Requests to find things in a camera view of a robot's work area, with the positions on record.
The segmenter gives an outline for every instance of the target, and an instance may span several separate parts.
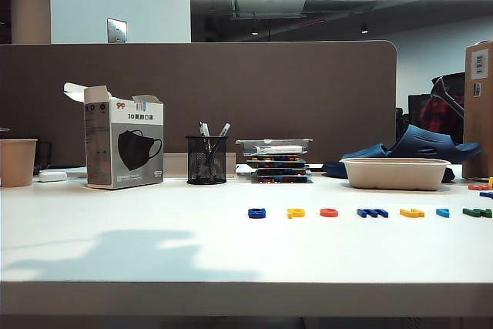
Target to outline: paper cup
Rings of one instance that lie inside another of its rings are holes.
[[[0,139],[0,186],[32,184],[37,139]]]

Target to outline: black mesh pen holder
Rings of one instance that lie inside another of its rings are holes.
[[[188,184],[213,185],[226,182],[227,136],[187,136]]]

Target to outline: slipper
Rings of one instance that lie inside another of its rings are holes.
[[[387,151],[392,158],[433,158],[462,163],[482,151],[479,143],[455,145],[448,134],[433,133],[409,125],[404,135]]]
[[[481,151],[482,147],[479,143],[455,145],[448,134],[433,133],[414,125],[408,125],[401,138],[389,149],[380,143],[345,154],[342,158],[432,158],[445,159],[450,163],[462,163]],[[346,167],[340,162],[324,162],[322,170],[328,176],[347,178]]]

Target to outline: desk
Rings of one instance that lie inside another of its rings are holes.
[[[460,180],[437,192],[358,190],[320,174],[313,184],[165,180],[114,191],[71,180],[2,189],[1,201],[3,314],[493,312],[493,220],[461,213],[493,200]],[[253,206],[267,218],[249,219]],[[289,220],[288,207],[307,215]],[[339,217],[319,216],[324,207]]]

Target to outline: ceiling light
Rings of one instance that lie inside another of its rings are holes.
[[[253,36],[259,35],[259,22],[258,22],[257,15],[255,14],[255,12],[253,13],[253,28],[252,28],[252,32],[250,34]]]

